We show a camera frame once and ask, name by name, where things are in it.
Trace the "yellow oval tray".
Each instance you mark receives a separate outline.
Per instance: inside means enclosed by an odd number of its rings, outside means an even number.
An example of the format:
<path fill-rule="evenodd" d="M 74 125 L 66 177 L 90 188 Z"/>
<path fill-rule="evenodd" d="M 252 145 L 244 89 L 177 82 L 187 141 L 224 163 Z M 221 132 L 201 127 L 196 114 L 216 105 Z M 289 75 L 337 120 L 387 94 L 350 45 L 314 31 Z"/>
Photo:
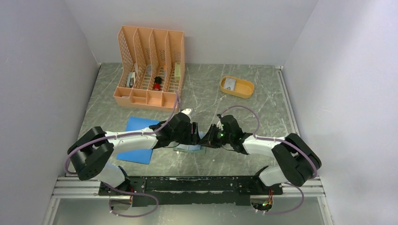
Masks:
<path fill-rule="evenodd" d="M 223 87 L 225 79 L 227 77 L 236 79 L 236 86 L 233 91 L 227 90 Z M 254 84 L 248 80 L 243 80 L 232 76 L 224 76 L 220 81 L 220 90 L 223 93 L 230 94 L 239 98 L 250 98 L 254 93 Z"/>

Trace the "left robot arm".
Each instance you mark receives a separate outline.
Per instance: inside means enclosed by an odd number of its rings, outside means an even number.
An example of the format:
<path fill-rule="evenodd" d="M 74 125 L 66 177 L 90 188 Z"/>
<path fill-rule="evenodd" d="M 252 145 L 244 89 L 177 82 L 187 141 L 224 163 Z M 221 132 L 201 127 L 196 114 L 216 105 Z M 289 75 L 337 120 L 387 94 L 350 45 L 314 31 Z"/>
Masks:
<path fill-rule="evenodd" d="M 122 152 L 157 149 L 176 145 L 198 145 L 200 133 L 196 122 L 186 112 L 160 121 L 141 130 L 108 132 L 93 127 L 67 151 L 67 163 L 72 163 L 80 180 L 95 178 L 111 186 L 118 195 L 129 191 L 127 173 L 109 159 Z"/>

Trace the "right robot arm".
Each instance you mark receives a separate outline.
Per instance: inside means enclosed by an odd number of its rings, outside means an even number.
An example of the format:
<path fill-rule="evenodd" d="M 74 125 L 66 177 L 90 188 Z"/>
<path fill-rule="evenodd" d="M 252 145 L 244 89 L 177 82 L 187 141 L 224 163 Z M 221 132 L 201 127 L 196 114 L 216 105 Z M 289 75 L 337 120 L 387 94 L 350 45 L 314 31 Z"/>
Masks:
<path fill-rule="evenodd" d="M 298 134 L 270 138 L 243 132 L 232 115 L 212 124 L 199 144 L 215 149 L 228 144 L 237 153 L 273 157 L 276 165 L 265 166 L 255 174 L 253 188 L 258 194 L 265 194 L 279 183 L 289 182 L 300 187 L 321 168 L 321 160 Z"/>

